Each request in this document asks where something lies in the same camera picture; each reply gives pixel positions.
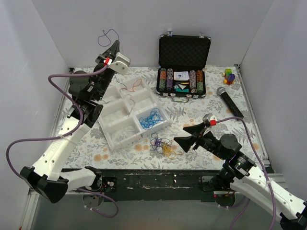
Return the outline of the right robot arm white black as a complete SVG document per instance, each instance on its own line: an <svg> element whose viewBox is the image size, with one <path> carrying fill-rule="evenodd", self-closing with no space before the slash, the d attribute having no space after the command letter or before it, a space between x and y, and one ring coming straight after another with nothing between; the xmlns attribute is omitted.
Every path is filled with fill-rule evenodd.
<svg viewBox="0 0 307 230"><path fill-rule="evenodd" d="M185 152L202 147L224 161L221 170L208 182L209 187L243 194L279 220L284 230L307 228L306 201L289 193L242 153L235 135L224 134L217 139L210 131L209 123L185 127L184 130L190 136L175 137L174 141Z"/></svg>

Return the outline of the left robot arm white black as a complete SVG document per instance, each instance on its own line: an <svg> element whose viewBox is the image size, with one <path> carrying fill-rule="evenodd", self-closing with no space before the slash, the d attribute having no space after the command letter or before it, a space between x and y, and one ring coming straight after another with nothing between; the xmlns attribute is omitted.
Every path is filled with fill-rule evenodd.
<svg viewBox="0 0 307 230"><path fill-rule="evenodd" d="M21 178L51 203L59 202L69 190L82 187L96 192L102 186L100 170L86 166L83 169L62 172L63 166L78 142L98 120L103 105L99 104L111 83L115 71L107 61L119 56L119 41L98 58L93 73L76 71L68 74L69 89L62 93L72 102L59 133L31 167L23 167Z"/></svg>

